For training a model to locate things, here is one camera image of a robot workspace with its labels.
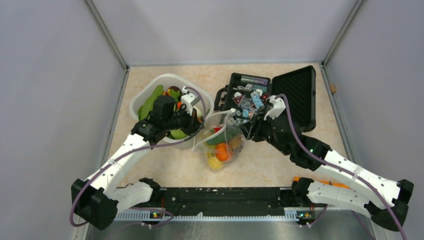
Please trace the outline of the white plastic basket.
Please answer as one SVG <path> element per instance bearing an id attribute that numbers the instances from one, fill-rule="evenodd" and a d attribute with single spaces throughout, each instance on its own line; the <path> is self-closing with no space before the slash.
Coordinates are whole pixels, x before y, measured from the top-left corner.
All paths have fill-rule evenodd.
<path id="1" fill-rule="evenodd" d="M 183 87 L 195 88 L 202 96 L 205 106 L 206 106 L 206 119 L 213 113 L 214 100 L 211 95 L 207 93 L 204 89 L 197 86 L 193 82 L 173 73 L 165 73 L 154 78 L 141 92 L 139 92 L 129 104 L 130 115 L 138 121 L 138 109 L 145 103 L 147 98 L 153 93 L 155 88 L 159 85 L 163 86 L 163 90 L 168 89 L 169 87 L 175 86 L 182 90 Z M 201 130 L 194 138 L 184 143 L 173 145 L 171 147 L 180 149 L 180 150 L 192 150 L 193 147 L 198 144 L 200 141 L 205 138 L 202 134 L 204 129 Z M 170 137 L 164 137 L 158 145 L 176 143 L 180 140 L 172 139 Z"/>

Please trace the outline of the clear zip top bag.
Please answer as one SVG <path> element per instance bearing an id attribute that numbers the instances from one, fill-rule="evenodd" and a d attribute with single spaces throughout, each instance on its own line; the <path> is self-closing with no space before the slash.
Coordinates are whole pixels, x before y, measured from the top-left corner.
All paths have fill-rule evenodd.
<path id="1" fill-rule="evenodd" d="M 215 112 L 195 137 L 191 151 L 199 154 L 210 169 L 219 171 L 234 161 L 243 149 L 244 136 L 239 128 L 241 111 L 231 108 Z"/>

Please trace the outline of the dark green cucumber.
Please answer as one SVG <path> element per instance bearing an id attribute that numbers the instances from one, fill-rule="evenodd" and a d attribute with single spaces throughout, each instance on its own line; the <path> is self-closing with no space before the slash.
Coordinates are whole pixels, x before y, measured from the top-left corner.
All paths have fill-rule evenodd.
<path id="1" fill-rule="evenodd" d="M 234 137 L 240 135 L 242 132 L 236 126 L 227 126 L 223 132 L 217 136 L 206 141 L 207 145 L 218 145 L 221 143 L 229 143 Z"/>

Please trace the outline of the small orange fruit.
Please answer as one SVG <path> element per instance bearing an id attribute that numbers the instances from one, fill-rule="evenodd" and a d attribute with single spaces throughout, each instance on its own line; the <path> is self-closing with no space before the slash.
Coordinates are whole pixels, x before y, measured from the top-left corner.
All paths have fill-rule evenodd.
<path id="1" fill-rule="evenodd" d="M 215 156 L 221 162 L 226 162 L 232 157 L 232 150 L 226 143 L 219 143 L 215 146 Z"/>

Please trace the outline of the yellow lemon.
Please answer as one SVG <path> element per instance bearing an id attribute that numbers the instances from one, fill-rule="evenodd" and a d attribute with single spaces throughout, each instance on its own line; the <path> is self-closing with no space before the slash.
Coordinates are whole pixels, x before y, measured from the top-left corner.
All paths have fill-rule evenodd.
<path id="1" fill-rule="evenodd" d="M 223 163 L 213 154 L 207 157 L 207 164 L 212 170 L 220 170 L 223 167 Z"/>

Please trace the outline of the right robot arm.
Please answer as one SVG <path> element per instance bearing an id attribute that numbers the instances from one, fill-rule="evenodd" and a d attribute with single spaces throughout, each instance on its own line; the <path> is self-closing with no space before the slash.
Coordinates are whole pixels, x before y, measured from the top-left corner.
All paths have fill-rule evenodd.
<path id="1" fill-rule="evenodd" d="M 292 184 L 294 202 L 333 205 L 371 219 L 376 225 L 403 232 L 414 184 L 406 179 L 390 180 L 343 157 L 328 144 L 304 135 L 286 113 L 278 117 L 254 117 L 243 121 L 241 131 L 254 142 L 266 141 L 296 166 L 327 175 L 346 187 L 301 177 Z"/>

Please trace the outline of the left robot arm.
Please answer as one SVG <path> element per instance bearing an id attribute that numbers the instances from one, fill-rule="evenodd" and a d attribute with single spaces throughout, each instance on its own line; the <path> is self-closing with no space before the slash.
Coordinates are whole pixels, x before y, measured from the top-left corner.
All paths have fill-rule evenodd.
<path id="1" fill-rule="evenodd" d="M 99 230 L 106 229 L 118 214 L 140 203 L 154 207 L 160 202 L 160 193 L 153 183 L 140 180 L 128 187 L 119 183 L 132 167 L 153 149 L 167 147 L 159 142 L 171 130 L 183 130 L 191 140 L 202 129 L 194 106 L 201 102 L 202 113 L 206 104 L 200 93 L 189 92 L 181 97 L 181 106 L 171 96 L 162 95 L 154 100 L 148 117 L 137 122 L 118 151 L 96 172 L 85 180 L 77 179 L 71 186 L 72 206 L 69 221 L 72 226 L 83 224 L 74 221 L 74 215 L 84 224 Z"/>

